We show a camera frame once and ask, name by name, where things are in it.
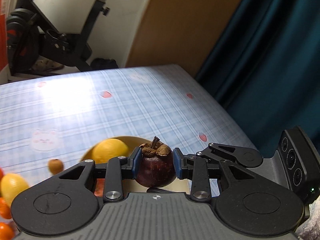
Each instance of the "yellow lemon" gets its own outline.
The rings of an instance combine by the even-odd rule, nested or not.
[[[4,175],[0,184],[1,195],[9,207],[13,199],[27,188],[29,185],[24,178],[14,173]]]
[[[92,158],[96,163],[106,163],[113,157],[127,156],[128,146],[118,139],[106,139],[98,143],[92,150]]]

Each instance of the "teal curtain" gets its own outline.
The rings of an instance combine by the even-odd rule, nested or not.
[[[301,125],[320,146],[320,0],[242,0],[196,80],[264,157]]]

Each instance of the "orange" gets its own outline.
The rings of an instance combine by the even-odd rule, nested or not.
[[[92,159],[98,163],[107,163],[111,158],[128,156],[128,146],[118,139],[106,139],[99,142],[92,150]]]
[[[0,223],[0,240],[11,240],[14,237],[14,231],[5,223]]]
[[[19,174],[8,173],[0,181],[1,196],[9,207],[13,199],[27,188],[29,188],[28,183]]]
[[[5,202],[4,198],[0,198],[0,216],[4,219],[11,219],[10,207]]]

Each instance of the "fluffy fabric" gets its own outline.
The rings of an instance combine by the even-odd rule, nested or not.
[[[59,70],[62,68],[64,68],[64,65],[42,56],[40,56],[36,61],[36,63],[32,66],[33,70],[38,70],[38,71],[51,71],[51,70]]]
[[[310,218],[296,230],[301,240],[320,239],[320,198],[310,205]]]

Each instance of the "black bag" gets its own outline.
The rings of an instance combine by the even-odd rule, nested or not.
[[[90,67],[93,70],[113,69],[119,68],[117,62],[114,59],[95,58]]]

